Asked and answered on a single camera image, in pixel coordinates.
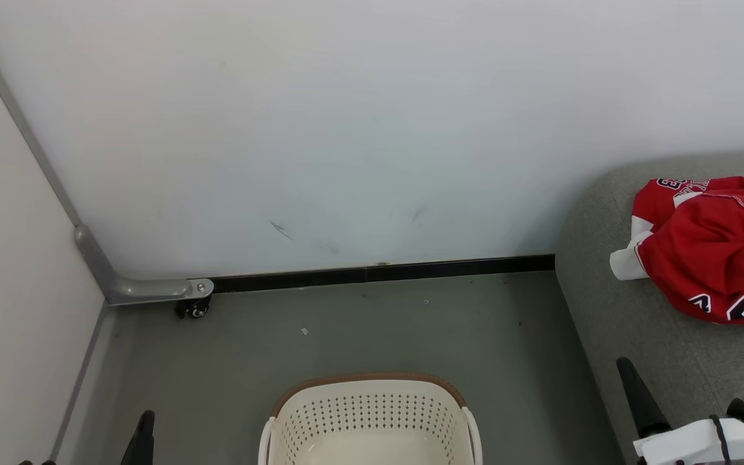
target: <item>brown basket rim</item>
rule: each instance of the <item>brown basket rim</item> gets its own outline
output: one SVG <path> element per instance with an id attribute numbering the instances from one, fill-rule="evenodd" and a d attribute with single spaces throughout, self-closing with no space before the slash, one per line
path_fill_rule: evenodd
<path id="1" fill-rule="evenodd" d="M 452 386 L 447 380 L 436 377 L 434 375 L 428 375 L 425 373 L 408 373 L 408 371 L 380 371 L 379 373 L 357 373 L 354 375 L 340 375 L 337 377 L 325 377 L 314 380 L 307 380 L 295 386 L 286 394 L 280 397 L 280 400 L 274 404 L 274 410 L 272 410 L 271 416 L 277 418 L 280 415 L 280 410 L 286 405 L 286 402 L 292 398 L 293 395 L 308 388 L 317 388 L 318 386 L 325 386 L 327 384 L 337 384 L 342 382 L 366 382 L 367 380 L 411 380 L 412 382 L 429 382 L 434 385 L 444 388 L 445 391 L 452 395 L 455 402 L 458 403 L 458 407 L 464 408 L 467 406 L 463 395 Z"/>

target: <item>white robot part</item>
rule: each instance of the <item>white robot part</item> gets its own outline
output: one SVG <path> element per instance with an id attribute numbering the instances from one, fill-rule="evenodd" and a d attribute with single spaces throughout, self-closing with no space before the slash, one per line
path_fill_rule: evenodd
<path id="1" fill-rule="evenodd" d="M 733 461 L 744 459 L 744 423 L 735 418 L 719 420 L 728 453 Z M 717 426 L 712 420 L 699 420 L 666 433 L 633 441 L 637 454 L 647 465 L 684 463 L 724 463 Z"/>

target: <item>black strap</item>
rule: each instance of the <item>black strap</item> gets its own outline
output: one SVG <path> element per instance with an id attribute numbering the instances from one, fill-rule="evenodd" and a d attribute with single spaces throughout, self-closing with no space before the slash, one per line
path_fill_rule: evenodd
<path id="1" fill-rule="evenodd" d="M 725 432 L 723 431 L 723 426 L 721 425 L 721 423 L 719 423 L 719 417 L 717 415 L 711 415 L 708 418 L 710 418 L 711 421 L 714 421 L 714 426 L 717 427 L 717 436 L 719 436 L 719 443 L 721 444 L 721 446 L 723 446 L 723 459 L 725 459 L 725 465 L 729 465 L 731 463 L 731 455 L 728 451 L 729 445 L 725 440 Z"/>

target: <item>gray floor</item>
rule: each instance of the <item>gray floor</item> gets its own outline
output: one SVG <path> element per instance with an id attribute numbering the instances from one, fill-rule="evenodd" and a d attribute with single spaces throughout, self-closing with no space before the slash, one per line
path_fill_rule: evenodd
<path id="1" fill-rule="evenodd" d="M 452 382 L 485 463 L 622 462 L 552 272 L 222 294 L 201 320 L 136 311 L 118 395 L 92 412 L 108 418 L 107 439 L 92 436 L 100 444 L 83 445 L 82 463 L 118 464 L 153 409 L 156 465 L 253 465 L 287 388 L 392 370 Z"/>

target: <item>black baseboard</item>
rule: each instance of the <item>black baseboard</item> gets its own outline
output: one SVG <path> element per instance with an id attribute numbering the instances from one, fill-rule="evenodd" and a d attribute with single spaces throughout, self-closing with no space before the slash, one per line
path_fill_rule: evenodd
<path id="1" fill-rule="evenodd" d="M 394 282 L 467 274 L 516 273 L 555 269 L 555 256 L 531 255 L 457 262 L 410 263 L 378 265 L 377 267 L 340 268 L 336 270 L 296 271 L 292 273 L 250 274 L 212 278 L 214 293 L 268 291 L 314 285 L 334 285 L 364 282 Z"/>

